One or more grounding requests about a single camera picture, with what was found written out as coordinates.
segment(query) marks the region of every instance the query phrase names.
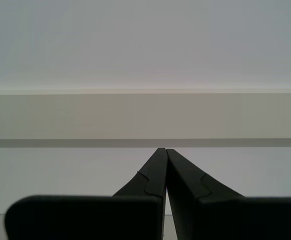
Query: white ceiling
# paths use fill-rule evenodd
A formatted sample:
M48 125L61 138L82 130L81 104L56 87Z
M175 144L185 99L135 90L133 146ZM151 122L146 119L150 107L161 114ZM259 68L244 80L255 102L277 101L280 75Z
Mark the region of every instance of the white ceiling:
M0 90L291 89L291 0L0 0Z

